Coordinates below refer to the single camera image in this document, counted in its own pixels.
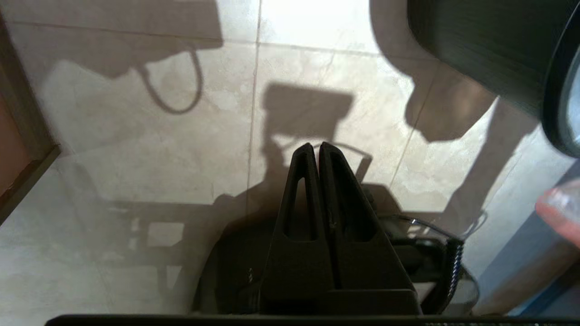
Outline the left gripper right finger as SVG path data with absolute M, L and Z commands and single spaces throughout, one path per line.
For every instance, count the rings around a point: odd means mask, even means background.
M 422 314 L 418 294 L 338 147 L 319 149 L 319 177 L 334 272 L 331 305 L 352 314 Z

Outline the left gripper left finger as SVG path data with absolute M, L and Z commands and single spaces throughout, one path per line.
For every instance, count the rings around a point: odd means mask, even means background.
M 294 228 L 300 180 L 306 193 L 306 225 Z M 334 285 L 319 174 L 313 146 L 306 143 L 292 155 L 261 281 L 260 312 L 314 314 Z

